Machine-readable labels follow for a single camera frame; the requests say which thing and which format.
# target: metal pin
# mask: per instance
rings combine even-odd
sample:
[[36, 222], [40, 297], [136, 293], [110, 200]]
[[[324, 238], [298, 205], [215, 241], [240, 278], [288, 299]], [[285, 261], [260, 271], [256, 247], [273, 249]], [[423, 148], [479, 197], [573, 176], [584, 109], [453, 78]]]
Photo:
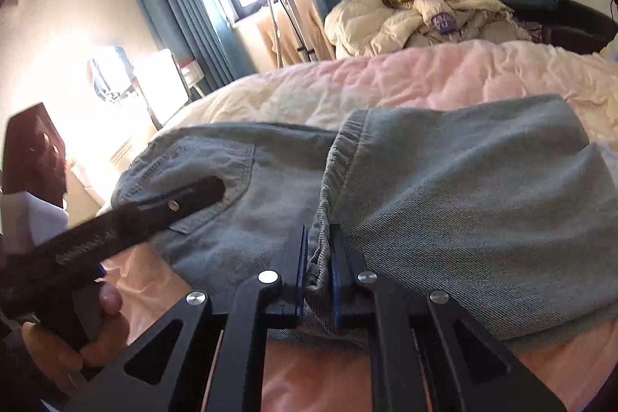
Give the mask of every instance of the metal pin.
[[378, 279], [378, 275], [373, 271], [363, 271], [359, 272], [356, 278], [358, 278], [358, 281], [361, 283], [375, 283]]
[[187, 295], [187, 303], [191, 304], [192, 306], [199, 306], [205, 300], [206, 294], [204, 292], [200, 292], [199, 290], [191, 292], [189, 295]]
[[279, 279], [279, 275], [275, 271], [265, 270], [258, 275], [258, 279], [265, 284], [274, 283]]
[[444, 290], [434, 290], [429, 294], [429, 299], [435, 304], [446, 304], [450, 296]]

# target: human hand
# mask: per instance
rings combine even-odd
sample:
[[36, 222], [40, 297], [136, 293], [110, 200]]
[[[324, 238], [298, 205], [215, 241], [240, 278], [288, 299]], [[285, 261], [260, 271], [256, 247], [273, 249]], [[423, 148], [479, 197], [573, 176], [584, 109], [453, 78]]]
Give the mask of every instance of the human hand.
[[32, 360], [43, 374], [67, 395], [77, 391], [67, 374], [82, 367], [103, 367], [127, 347], [129, 322], [120, 313], [122, 297], [115, 286], [103, 283], [99, 291], [101, 309], [105, 313], [103, 328], [98, 340], [72, 349], [57, 335], [34, 323], [24, 323], [22, 338]]

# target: back pocket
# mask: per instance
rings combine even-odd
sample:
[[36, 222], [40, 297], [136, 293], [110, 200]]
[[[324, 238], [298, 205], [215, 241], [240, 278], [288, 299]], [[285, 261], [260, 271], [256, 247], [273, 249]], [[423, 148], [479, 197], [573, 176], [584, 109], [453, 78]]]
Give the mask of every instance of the back pocket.
[[127, 184], [119, 200], [148, 199], [207, 176], [218, 176], [226, 186], [223, 200], [169, 227], [188, 235], [223, 213], [245, 193], [251, 179], [253, 151], [251, 144], [198, 136], [183, 137], [142, 171], [134, 184]]

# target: pink bed sheet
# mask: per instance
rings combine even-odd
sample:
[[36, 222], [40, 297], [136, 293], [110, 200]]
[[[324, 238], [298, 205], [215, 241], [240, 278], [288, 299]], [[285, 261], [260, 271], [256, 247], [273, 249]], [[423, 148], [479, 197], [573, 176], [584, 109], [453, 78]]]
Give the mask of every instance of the pink bed sheet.
[[[218, 121], [302, 123], [336, 129], [353, 109], [448, 110], [480, 102], [558, 93], [592, 139], [618, 151], [618, 66], [525, 42], [482, 41], [411, 49], [375, 58], [300, 65], [244, 78], [187, 107], [168, 128]], [[143, 244], [107, 261], [125, 299], [131, 340], [189, 286]], [[520, 359], [564, 402], [581, 410], [618, 361], [612, 320], [561, 346]], [[370, 411], [368, 361], [337, 351], [269, 344], [263, 410]]]

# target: denim fabric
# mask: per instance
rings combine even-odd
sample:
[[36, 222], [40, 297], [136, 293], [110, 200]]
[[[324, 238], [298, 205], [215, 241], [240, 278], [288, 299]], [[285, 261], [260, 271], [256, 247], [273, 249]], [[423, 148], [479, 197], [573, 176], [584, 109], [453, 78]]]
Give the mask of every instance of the denim fabric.
[[357, 111], [339, 132], [178, 129], [123, 174], [112, 205], [206, 175], [224, 180], [223, 202], [151, 242], [211, 294], [263, 270], [293, 229], [313, 222], [305, 335], [276, 337], [334, 337], [333, 222], [377, 273], [421, 292], [449, 291], [515, 349], [567, 340], [618, 314], [616, 188], [559, 97], [453, 112]]

